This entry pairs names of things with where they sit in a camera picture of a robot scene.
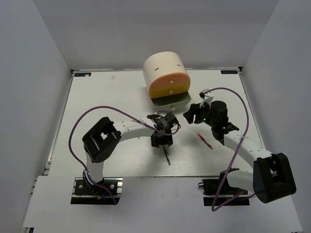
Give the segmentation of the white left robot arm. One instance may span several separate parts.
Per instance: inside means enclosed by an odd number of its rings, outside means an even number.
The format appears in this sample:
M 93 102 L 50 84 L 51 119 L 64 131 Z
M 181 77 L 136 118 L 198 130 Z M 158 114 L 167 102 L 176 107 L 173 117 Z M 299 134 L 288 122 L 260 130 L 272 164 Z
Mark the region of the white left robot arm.
M 172 113 L 151 114 L 137 121 L 113 122 L 108 117 L 101 118 L 82 138 L 87 158 L 83 172 L 86 188 L 93 194 L 102 190 L 104 162 L 118 144 L 146 137 L 152 147 L 169 147 L 173 144 L 174 127 L 179 129 L 180 124 Z

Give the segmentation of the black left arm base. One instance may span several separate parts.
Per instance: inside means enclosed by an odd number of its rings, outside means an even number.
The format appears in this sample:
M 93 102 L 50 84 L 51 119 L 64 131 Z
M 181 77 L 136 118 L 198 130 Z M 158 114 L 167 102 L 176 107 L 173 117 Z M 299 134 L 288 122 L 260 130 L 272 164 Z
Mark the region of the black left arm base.
M 71 204 L 79 205 L 116 205 L 121 198 L 122 178 L 104 178 L 100 184 L 106 187 L 109 192 L 96 185 L 88 186 L 83 178 L 75 178 L 71 195 Z

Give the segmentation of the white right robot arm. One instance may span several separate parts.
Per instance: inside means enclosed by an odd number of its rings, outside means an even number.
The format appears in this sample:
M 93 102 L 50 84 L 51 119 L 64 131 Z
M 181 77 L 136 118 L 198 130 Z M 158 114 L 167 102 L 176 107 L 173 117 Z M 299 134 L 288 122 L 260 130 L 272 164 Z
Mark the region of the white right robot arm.
M 263 203 L 269 203 L 296 193 L 297 188 L 288 157 L 283 153 L 272 153 L 247 139 L 234 124 L 229 122 L 227 106 L 223 101 L 211 104 L 191 104 L 183 114 L 189 124 L 205 123 L 211 127 L 212 135 L 225 147 L 233 150 L 253 169 L 243 172 L 230 167 L 219 175 L 221 191 L 232 193 L 240 189 L 253 192 Z

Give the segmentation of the grey bottom drawer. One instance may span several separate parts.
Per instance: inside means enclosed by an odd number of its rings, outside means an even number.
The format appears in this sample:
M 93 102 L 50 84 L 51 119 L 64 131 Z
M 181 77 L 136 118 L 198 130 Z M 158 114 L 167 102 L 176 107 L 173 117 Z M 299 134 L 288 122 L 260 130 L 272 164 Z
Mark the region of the grey bottom drawer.
M 151 99 L 153 108 L 157 111 L 170 112 L 186 106 L 191 101 L 189 92 Z

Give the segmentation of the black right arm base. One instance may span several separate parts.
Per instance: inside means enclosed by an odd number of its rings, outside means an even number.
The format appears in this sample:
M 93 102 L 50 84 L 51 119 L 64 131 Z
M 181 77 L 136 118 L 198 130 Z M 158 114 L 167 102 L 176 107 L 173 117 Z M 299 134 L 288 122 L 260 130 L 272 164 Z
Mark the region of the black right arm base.
M 221 183 L 221 180 L 225 174 L 225 170 L 221 171 L 219 176 L 208 177 L 202 179 L 198 183 L 198 187 L 203 190 L 203 202 L 204 206 L 211 207 L 218 187 Z M 250 201 L 248 197 L 248 192 L 239 188 L 231 187 L 228 184 L 228 181 L 225 180 L 222 189 L 218 195 L 215 206 L 218 207 L 223 202 L 231 199 L 235 195 L 243 192 L 242 195 L 234 199 L 233 201 L 226 204 L 226 206 L 249 206 Z

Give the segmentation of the green pen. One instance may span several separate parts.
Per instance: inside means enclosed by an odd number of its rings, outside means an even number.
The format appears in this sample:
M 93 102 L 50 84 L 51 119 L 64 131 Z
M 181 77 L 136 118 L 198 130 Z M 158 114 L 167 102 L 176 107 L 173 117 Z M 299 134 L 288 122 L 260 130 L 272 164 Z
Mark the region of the green pen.
M 164 153 L 165 153 L 165 157 L 166 157 L 167 163 L 168 163 L 168 165 L 170 166 L 170 165 L 171 165 L 171 162 L 170 162 L 170 160 L 169 160 L 168 152 L 167 152 L 165 146 L 163 146 L 163 151 L 164 151 Z

